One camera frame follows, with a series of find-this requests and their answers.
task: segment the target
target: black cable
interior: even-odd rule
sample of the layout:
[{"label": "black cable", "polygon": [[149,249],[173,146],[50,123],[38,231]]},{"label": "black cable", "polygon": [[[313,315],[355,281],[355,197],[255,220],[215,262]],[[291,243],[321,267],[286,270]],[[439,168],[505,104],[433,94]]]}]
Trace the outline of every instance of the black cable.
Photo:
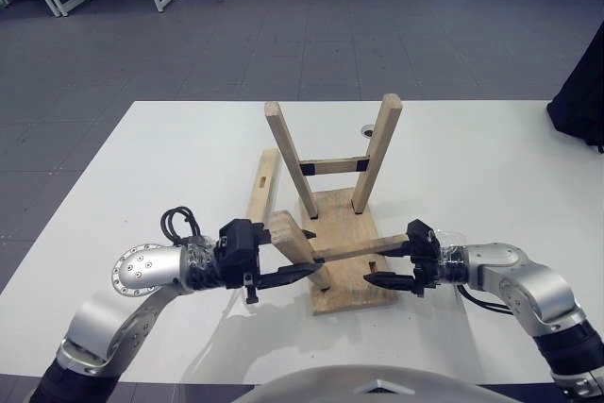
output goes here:
[{"label": "black cable", "polygon": [[463,287],[463,285],[457,286],[460,294],[465,297],[468,301],[473,302],[479,307],[486,309],[487,311],[494,311],[497,313],[503,313],[504,315],[513,315],[512,311],[508,308],[508,306],[504,304],[496,304],[495,302],[481,301],[480,299],[476,299],[468,291]]},{"label": "black cable", "polygon": [[161,231],[168,240],[170,240],[174,245],[187,244],[187,240],[183,240],[180,236],[178,236],[176,230],[174,230],[173,220],[175,214],[181,214],[184,216],[185,222],[191,227],[192,236],[201,236],[201,228],[199,227],[199,224],[197,224],[195,216],[193,216],[193,212],[187,207],[176,207],[164,212],[161,216],[161,220],[159,221]]}]

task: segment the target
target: gray tiled floor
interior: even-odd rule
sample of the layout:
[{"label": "gray tiled floor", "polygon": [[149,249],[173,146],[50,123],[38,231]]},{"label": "gray tiled floor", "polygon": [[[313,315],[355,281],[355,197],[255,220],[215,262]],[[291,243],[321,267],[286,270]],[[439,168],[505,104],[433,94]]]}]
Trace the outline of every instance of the gray tiled floor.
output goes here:
[{"label": "gray tiled floor", "polygon": [[0,289],[134,100],[547,99],[602,11],[601,0],[176,0],[157,14],[151,0],[94,0],[54,19],[42,1],[16,2],[0,11]]}]

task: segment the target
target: black object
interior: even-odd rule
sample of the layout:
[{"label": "black object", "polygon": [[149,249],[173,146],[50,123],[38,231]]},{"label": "black object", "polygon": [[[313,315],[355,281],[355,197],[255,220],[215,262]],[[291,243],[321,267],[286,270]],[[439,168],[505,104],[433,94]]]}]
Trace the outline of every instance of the black object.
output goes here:
[{"label": "black object", "polygon": [[170,240],[174,245],[186,245],[189,243],[188,238],[180,238],[180,236],[178,236],[174,230],[173,221],[175,214],[184,216],[185,222],[191,226],[191,234],[193,236],[201,236],[201,228],[199,227],[199,224],[197,224],[195,216],[193,216],[193,212],[187,207],[176,207],[164,212],[159,220],[161,231],[168,240]]},{"label": "black object", "polygon": [[86,377],[61,368],[57,360],[48,367],[30,403],[105,403],[117,377]]},{"label": "black object", "polygon": [[457,290],[468,301],[473,302],[477,306],[482,307],[483,309],[485,309],[487,311],[503,313],[504,315],[513,315],[513,312],[505,304],[496,304],[495,302],[483,301],[481,299],[473,297],[471,294],[468,293],[468,291],[465,289],[465,287],[463,285],[457,285]]},{"label": "black object", "polygon": [[588,321],[534,341],[556,375],[578,375],[604,366],[604,344]]},{"label": "black object", "polygon": [[[368,165],[369,159],[357,160],[357,167],[355,169],[355,172],[365,172],[367,170]],[[300,170],[302,171],[303,176],[316,175],[316,170],[312,162],[300,164]]]},{"label": "black object", "polygon": [[382,252],[386,257],[411,257],[415,264],[413,276],[402,276],[389,272],[376,272],[363,276],[365,280],[388,290],[409,291],[424,297],[426,288],[436,288],[438,281],[438,260],[441,256],[441,245],[434,235],[434,230],[419,219],[407,225],[409,240],[401,247]]},{"label": "black object", "polygon": [[216,267],[226,288],[245,287],[247,304],[258,302],[257,289],[264,290],[296,282],[322,266],[317,263],[293,264],[280,267],[275,273],[262,275],[259,246],[270,242],[271,235],[264,229],[264,224],[252,224],[249,219],[234,219],[220,229],[220,240],[214,249]]},{"label": "black object", "polygon": [[604,153],[604,23],[547,113],[557,130]]},{"label": "black object", "polygon": [[[181,238],[174,228],[174,216],[184,216],[185,222],[191,226],[192,236]],[[160,220],[161,231],[174,245],[201,245],[201,228],[191,209],[176,207],[163,213]],[[302,230],[306,238],[314,238],[311,231]],[[249,219],[234,219],[219,231],[220,239],[213,251],[213,259],[196,257],[189,262],[187,285],[194,290],[226,287],[247,290],[247,304],[258,302],[256,290],[280,287],[294,283],[316,270],[321,264],[293,264],[282,266],[275,273],[260,274],[258,254],[262,244],[271,243],[271,232],[264,229],[264,224],[252,224]]]}]

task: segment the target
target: floor tile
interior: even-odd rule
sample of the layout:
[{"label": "floor tile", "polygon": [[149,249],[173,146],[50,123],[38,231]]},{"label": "floor tile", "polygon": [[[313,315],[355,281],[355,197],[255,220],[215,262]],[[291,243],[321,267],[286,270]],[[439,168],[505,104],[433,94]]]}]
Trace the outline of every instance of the floor tile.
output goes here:
[{"label": "floor tile", "polygon": [[184,101],[232,101],[237,99],[240,84],[214,85],[191,76],[182,84],[176,95]]},{"label": "floor tile", "polygon": [[400,99],[417,100],[424,99],[415,82],[380,82],[361,84],[361,99],[363,101],[379,101],[386,93],[395,93]]},{"label": "floor tile", "polygon": [[355,37],[355,51],[358,56],[398,56],[405,48],[398,32],[390,32]]},{"label": "floor tile", "polygon": [[45,122],[96,120],[107,109],[124,83],[73,87],[65,90],[42,117]]},{"label": "floor tile", "polygon": [[552,99],[560,90],[553,84],[546,86],[538,82],[479,82],[484,99]]},{"label": "floor tile", "polygon": [[411,68],[420,83],[471,83],[475,79],[461,57],[453,53],[409,54]]},{"label": "floor tile", "polygon": [[115,122],[92,124],[86,135],[75,146],[75,149],[61,163],[59,170],[85,170],[96,152],[105,143],[115,125]]},{"label": "floor tile", "polygon": [[28,129],[28,125],[0,125],[0,155],[11,148]]},{"label": "floor tile", "polygon": [[98,118],[101,122],[120,120],[134,101],[170,101],[182,87],[186,75],[149,75],[132,77]]},{"label": "floor tile", "polygon": [[0,240],[13,230],[50,181],[46,172],[0,172]]},{"label": "floor tile", "polygon": [[8,396],[6,403],[23,403],[25,398],[36,389],[39,382],[39,378],[19,377],[13,386],[12,392]]},{"label": "floor tile", "polygon": [[46,123],[32,126],[0,156],[0,170],[44,171],[59,168],[91,124]]},{"label": "floor tile", "polygon": [[130,403],[134,398],[136,386],[134,382],[118,382],[108,403]]},{"label": "floor tile", "polygon": [[81,172],[53,172],[31,207],[25,209],[10,232],[12,240],[34,241],[53,216],[63,198],[72,190]]},{"label": "floor tile", "polygon": [[[8,281],[17,270],[21,261],[27,255],[29,247],[33,244],[32,241],[4,241],[0,240],[0,293],[5,289]],[[0,375],[0,402],[4,402],[10,393],[11,386],[14,385],[15,377],[6,377]]]},{"label": "floor tile", "polygon": [[[0,293],[2,293],[3,288],[3,279],[0,277]],[[17,382],[17,379],[18,377],[14,375],[0,375],[0,403],[5,403],[8,398],[8,395],[10,394],[10,391],[12,391],[12,387]]]},{"label": "floor tile", "polygon": [[299,83],[247,83],[245,82],[237,96],[240,101],[296,101]]},{"label": "floor tile", "polygon": [[302,57],[304,35],[290,32],[262,31],[255,50],[256,56]]},{"label": "floor tile", "polygon": [[173,403],[231,403],[252,389],[254,386],[246,384],[179,384]]},{"label": "floor tile", "polygon": [[57,85],[32,84],[29,80],[12,80],[1,76],[0,87],[0,124],[40,120],[62,92],[62,88]]},{"label": "floor tile", "polygon": [[484,99],[484,91],[477,83],[433,82],[419,84],[424,99]]},{"label": "floor tile", "polygon": [[302,63],[302,83],[356,82],[357,67],[352,42],[307,43]]},{"label": "floor tile", "polygon": [[191,69],[189,77],[211,84],[240,84],[251,59],[247,52],[203,54]]},{"label": "floor tile", "polygon": [[358,56],[359,81],[363,83],[415,82],[415,73],[409,58],[403,52],[397,55]]},{"label": "floor tile", "polygon": [[357,84],[302,84],[300,101],[357,101],[361,93]]},{"label": "floor tile", "polygon": [[298,85],[302,71],[302,58],[254,56],[247,66],[244,83]]},{"label": "floor tile", "polygon": [[131,403],[171,403],[176,396],[176,384],[139,383]]}]

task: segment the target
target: screw hole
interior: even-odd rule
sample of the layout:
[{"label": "screw hole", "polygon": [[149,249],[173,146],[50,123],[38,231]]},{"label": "screw hole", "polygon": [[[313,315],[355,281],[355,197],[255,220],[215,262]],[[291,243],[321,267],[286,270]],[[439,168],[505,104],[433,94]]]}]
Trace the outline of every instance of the screw hole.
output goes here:
[{"label": "screw hole", "polygon": [[374,135],[375,125],[365,125],[361,128],[361,135],[366,138],[371,138]]}]

